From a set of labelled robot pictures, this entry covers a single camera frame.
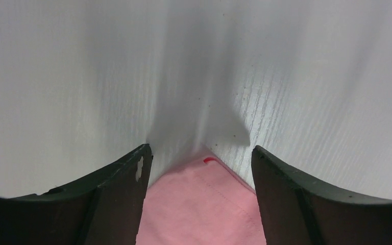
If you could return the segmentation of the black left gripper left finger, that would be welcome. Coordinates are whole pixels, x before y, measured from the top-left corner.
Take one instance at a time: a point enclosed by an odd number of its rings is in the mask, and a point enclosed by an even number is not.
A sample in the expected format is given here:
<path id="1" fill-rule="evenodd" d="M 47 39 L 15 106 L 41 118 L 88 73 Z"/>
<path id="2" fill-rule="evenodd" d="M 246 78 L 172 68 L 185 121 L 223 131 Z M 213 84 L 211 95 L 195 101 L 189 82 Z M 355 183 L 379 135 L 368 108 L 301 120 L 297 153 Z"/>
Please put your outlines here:
<path id="1" fill-rule="evenodd" d="M 0 198 L 0 244 L 135 244 L 152 160 L 142 144 L 44 194 Z"/>

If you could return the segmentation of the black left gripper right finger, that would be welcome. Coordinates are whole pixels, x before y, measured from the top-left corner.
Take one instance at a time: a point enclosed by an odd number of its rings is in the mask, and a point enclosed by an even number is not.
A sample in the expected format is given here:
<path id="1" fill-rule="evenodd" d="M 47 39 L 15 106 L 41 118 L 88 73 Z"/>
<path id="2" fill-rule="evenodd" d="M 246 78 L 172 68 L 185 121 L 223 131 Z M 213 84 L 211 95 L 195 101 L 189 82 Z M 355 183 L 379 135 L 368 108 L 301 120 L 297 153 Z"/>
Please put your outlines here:
<path id="1" fill-rule="evenodd" d="M 329 184 L 261 146 L 251 167 L 267 244 L 392 244 L 392 200 Z"/>

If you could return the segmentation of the pink t-shirt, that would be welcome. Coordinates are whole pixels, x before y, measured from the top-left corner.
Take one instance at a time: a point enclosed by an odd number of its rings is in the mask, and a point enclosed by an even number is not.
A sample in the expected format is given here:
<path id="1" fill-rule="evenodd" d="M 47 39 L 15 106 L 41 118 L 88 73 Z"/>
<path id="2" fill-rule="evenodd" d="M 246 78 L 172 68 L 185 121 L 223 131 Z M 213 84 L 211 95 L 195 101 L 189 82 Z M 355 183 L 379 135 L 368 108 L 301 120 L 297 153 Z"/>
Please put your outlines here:
<path id="1" fill-rule="evenodd" d="M 266 244 L 254 190 L 211 151 L 146 193 L 137 244 Z"/>

